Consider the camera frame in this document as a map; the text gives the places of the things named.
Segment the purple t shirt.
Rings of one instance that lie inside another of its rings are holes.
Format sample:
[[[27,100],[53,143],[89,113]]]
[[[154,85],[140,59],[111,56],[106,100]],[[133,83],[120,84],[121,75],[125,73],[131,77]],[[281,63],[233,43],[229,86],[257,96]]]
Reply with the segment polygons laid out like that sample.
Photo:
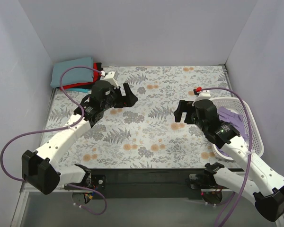
[[[231,123],[239,131],[245,143],[247,144],[247,146],[249,146],[249,136],[245,132],[245,124],[243,121],[243,116],[222,106],[217,109],[217,113],[219,115],[220,120]],[[221,151],[214,144],[212,145],[212,147],[215,150],[215,154],[217,156],[220,157],[224,156],[224,159],[226,160],[231,160],[231,161],[233,160],[228,154]]]

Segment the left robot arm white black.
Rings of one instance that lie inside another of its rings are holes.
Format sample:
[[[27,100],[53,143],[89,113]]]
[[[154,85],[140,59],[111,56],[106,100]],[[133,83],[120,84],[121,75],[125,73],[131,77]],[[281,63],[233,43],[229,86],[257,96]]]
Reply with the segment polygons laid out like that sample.
[[[56,133],[34,152],[22,155],[22,177],[43,194],[50,194],[57,186],[75,183],[81,189],[91,185],[91,170],[81,164],[59,168],[59,161],[69,148],[100,119],[110,108],[132,107],[138,101],[129,84],[124,83],[125,95],[120,87],[110,82],[97,81],[91,93],[83,97],[66,123],[65,130]]]

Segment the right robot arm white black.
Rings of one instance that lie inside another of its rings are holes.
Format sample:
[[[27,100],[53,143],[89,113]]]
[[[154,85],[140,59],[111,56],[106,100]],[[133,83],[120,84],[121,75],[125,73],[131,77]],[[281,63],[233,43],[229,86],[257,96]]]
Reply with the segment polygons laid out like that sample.
[[[277,221],[284,214],[284,177],[249,151],[239,131],[231,123],[220,120],[211,100],[180,100],[174,112],[176,122],[180,122],[183,113],[186,113],[186,124],[196,125],[212,144],[248,174],[250,180],[245,181],[241,195],[252,202],[265,219]]]

